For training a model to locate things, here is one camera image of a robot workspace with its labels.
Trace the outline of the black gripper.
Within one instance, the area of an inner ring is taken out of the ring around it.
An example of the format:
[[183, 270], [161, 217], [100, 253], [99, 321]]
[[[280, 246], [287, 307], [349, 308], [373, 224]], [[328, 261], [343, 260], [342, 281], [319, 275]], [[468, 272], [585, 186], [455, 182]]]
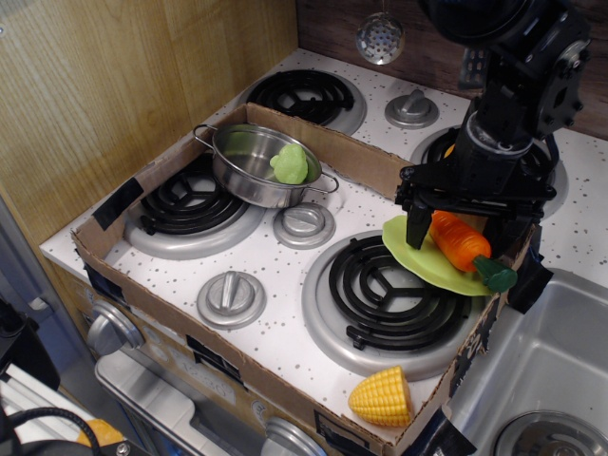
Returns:
[[420, 250], [432, 210], [490, 217], [483, 235], [495, 258], [514, 258], [523, 248], [544, 205], [555, 198], [555, 162], [547, 148], [523, 133], [509, 141], [469, 116], [447, 135], [452, 152], [437, 161], [401, 170], [395, 202], [408, 212], [407, 244]]

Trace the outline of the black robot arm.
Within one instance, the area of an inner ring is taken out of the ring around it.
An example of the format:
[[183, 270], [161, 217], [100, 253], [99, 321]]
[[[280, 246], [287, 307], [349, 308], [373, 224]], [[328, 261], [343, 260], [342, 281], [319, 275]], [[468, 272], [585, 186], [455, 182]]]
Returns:
[[482, 93], [429, 160], [401, 171], [396, 202], [420, 248], [437, 210], [486, 218], [503, 251], [543, 217], [557, 192], [554, 133], [582, 109], [590, 27], [567, 1], [425, 1], [437, 31], [467, 49], [460, 86]]

